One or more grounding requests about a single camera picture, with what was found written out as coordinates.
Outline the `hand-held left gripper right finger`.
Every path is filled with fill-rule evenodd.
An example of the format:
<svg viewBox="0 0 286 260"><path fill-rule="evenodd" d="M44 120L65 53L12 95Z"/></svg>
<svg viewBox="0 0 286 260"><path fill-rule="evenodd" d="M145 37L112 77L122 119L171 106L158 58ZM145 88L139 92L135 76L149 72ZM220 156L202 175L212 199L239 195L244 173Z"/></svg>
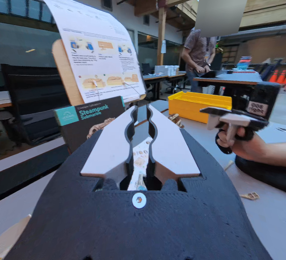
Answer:
<svg viewBox="0 0 286 260"><path fill-rule="evenodd" d="M181 129L152 105L147 105L149 144L147 183L198 177L200 170Z"/></svg>

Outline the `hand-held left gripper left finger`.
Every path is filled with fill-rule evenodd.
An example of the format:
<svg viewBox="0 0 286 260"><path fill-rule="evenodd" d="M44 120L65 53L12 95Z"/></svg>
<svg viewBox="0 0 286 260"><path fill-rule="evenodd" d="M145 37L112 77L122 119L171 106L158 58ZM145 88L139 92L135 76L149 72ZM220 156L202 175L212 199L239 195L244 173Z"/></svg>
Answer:
<svg viewBox="0 0 286 260"><path fill-rule="evenodd" d="M129 186L134 172L133 147L138 107L132 106L102 130L82 170L82 176L113 179Z"/></svg>

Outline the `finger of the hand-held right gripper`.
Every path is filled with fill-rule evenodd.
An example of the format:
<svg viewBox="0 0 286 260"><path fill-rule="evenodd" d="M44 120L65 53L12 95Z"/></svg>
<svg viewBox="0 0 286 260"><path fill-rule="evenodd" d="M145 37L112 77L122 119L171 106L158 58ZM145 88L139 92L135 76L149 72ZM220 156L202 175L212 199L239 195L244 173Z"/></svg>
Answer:
<svg viewBox="0 0 286 260"><path fill-rule="evenodd" d="M227 113L220 117L220 122L226 123L229 126L249 126L250 122L258 121L255 118L246 116L246 115L239 115L233 113Z"/></svg>
<svg viewBox="0 0 286 260"><path fill-rule="evenodd" d="M219 108L219 107L207 107L199 110L201 113L208 114L207 130L213 130L220 124L220 117L231 113L232 110Z"/></svg>

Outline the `person's right forearm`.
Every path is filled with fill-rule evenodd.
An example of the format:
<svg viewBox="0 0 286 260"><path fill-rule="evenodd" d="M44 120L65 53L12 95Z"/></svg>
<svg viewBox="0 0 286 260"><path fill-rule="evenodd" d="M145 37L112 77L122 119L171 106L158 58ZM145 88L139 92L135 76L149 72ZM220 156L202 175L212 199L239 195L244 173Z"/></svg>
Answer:
<svg viewBox="0 0 286 260"><path fill-rule="evenodd" d="M286 143L266 144L266 164L286 167Z"/></svg>

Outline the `dark model kit box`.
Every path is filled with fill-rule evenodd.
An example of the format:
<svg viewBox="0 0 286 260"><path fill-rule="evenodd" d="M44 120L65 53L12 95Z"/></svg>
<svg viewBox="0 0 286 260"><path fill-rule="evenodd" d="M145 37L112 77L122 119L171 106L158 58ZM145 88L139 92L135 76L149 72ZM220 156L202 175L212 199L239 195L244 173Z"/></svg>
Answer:
<svg viewBox="0 0 286 260"><path fill-rule="evenodd" d="M121 96L54 110L61 134L71 153L97 131L125 112Z"/></svg>

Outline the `person's right hand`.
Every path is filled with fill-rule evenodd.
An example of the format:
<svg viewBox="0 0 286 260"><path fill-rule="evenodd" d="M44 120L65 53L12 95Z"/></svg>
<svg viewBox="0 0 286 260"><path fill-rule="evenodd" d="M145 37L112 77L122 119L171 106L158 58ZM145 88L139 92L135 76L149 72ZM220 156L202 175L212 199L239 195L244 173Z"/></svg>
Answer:
<svg viewBox="0 0 286 260"><path fill-rule="evenodd" d="M246 160L269 165L277 164L274 144L264 142L256 133L250 141L234 140L233 144L230 144L227 142L226 129L223 129L217 134L216 142L220 147Z"/></svg>

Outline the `yellow plastic bin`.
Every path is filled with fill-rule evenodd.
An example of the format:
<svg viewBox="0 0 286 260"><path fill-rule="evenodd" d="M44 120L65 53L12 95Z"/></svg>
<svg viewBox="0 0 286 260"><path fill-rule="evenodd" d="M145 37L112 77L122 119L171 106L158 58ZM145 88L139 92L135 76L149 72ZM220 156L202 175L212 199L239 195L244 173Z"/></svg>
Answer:
<svg viewBox="0 0 286 260"><path fill-rule="evenodd" d="M180 117L201 122L208 122L208 114L201 113L200 109L219 107L231 110L232 98L220 95L211 95L193 92L178 92L168 96L169 114L179 114Z"/></svg>

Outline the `illustrated instruction booklet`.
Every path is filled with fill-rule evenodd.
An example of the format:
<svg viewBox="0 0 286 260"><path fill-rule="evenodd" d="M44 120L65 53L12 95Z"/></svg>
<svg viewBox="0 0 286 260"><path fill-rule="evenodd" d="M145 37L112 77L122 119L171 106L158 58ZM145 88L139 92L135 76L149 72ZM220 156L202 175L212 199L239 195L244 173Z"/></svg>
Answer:
<svg viewBox="0 0 286 260"><path fill-rule="evenodd" d="M128 186L128 191L147 190L143 178L146 177L146 168L149 160L149 145L151 137L133 148L134 171Z"/></svg>

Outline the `red and blue stack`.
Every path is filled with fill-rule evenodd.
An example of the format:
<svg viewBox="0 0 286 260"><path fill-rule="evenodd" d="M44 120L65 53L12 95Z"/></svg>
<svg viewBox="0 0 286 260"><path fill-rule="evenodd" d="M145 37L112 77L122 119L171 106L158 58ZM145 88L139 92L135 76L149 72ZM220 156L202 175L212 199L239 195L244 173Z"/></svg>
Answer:
<svg viewBox="0 0 286 260"><path fill-rule="evenodd" d="M242 56L236 65L236 69L240 71L248 70L251 60L252 60L251 56Z"/></svg>

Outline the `black flat tray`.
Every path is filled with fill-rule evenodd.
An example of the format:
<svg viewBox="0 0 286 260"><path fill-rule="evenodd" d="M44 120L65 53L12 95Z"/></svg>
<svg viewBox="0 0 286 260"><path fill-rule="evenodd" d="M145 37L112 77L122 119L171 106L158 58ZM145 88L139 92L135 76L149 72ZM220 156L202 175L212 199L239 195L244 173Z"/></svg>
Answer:
<svg viewBox="0 0 286 260"><path fill-rule="evenodd" d="M220 71L214 71L214 70L210 70L207 73L198 73L194 70L194 74L195 76L199 77L199 78L215 78L221 74L225 74L227 73L226 70L220 70Z"/></svg>

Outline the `stack of white boxes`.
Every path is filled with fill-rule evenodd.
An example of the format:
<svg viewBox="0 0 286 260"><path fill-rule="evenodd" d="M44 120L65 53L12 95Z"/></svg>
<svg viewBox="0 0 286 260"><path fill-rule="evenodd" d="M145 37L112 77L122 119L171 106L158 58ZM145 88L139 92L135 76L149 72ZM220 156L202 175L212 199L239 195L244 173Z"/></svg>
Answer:
<svg viewBox="0 0 286 260"><path fill-rule="evenodd" d="M178 71L178 65L156 65L154 68L154 74L161 76L176 76Z"/></svg>

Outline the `scattered wooden scraps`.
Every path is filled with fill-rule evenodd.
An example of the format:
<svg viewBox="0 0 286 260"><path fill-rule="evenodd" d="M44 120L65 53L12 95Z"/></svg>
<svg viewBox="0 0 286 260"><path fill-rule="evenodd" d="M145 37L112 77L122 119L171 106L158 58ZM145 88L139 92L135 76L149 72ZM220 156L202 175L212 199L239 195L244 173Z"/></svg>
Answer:
<svg viewBox="0 0 286 260"><path fill-rule="evenodd" d="M226 172L233 164L234 164L234 161L230 160L228 162L228 164L226 165L226 167L224 168L224 171ZM240 194L239 196L241 198L248 199L248 200L251 200L251 201L255 201L255 200L258 200L260 198L259 195L256 192L251 192L251 193L248 193L248 194Z"/></svg>

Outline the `wooden poster board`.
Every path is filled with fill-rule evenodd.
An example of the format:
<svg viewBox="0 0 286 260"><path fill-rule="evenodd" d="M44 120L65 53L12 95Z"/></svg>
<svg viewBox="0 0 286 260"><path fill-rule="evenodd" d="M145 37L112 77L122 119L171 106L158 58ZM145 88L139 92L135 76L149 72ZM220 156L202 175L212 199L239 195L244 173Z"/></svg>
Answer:
<svg viewBox="0 0 286 260"><path fill-rule="evenodd" d="M130 41L68 36L52 45L52 54L71 105L121 96L143 100L147 89Z"/></svg>

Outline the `black office chair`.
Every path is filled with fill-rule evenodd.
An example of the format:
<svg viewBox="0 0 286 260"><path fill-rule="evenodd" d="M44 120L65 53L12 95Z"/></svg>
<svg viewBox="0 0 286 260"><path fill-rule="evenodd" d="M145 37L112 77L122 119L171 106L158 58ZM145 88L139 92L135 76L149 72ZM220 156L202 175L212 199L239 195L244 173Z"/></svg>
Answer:
<svg viewBox="0 0 286 260"><path fill-rule="evenodd" d="M54 110L70 105L56 67L1 64L12 106L1 117L10 140L37 145L61 135Z"/></svg>

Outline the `printed instruction poster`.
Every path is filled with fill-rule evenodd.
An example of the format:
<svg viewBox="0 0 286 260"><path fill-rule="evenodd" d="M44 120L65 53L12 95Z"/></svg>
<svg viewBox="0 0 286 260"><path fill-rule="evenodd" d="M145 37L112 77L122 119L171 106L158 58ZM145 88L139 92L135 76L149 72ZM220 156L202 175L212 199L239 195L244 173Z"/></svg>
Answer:
<svg viewBox="0 0 286 260"><path fill-rule="evenodd" d="M111 14L74 0L43 0L59 30L84 103L146 93L127 29Z"/></svg>

